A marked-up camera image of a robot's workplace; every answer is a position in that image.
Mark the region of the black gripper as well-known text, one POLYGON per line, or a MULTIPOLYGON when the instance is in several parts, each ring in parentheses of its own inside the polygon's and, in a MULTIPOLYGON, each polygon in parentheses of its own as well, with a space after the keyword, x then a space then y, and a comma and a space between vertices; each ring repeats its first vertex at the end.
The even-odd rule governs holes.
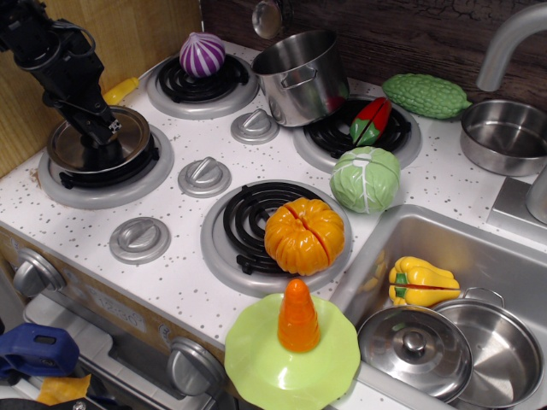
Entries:
POLYGON ((62 56, 30 70, 44 87, 44 103, 98 145, 108 144, 121 129, 102 97, 102 72, 103 64, 95 55, 62 56))

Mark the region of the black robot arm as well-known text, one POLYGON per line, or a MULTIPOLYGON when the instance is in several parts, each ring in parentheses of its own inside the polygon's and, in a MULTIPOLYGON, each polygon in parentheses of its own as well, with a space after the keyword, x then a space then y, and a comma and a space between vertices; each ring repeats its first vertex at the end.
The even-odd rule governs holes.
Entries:
POLYGON ((1 51, 43 87, 43 102, 80 134, 106 145, 121 129, 105 102, 104 70, 96 43, 83 27, 51 19, 40 1, 1 2, 1 51))

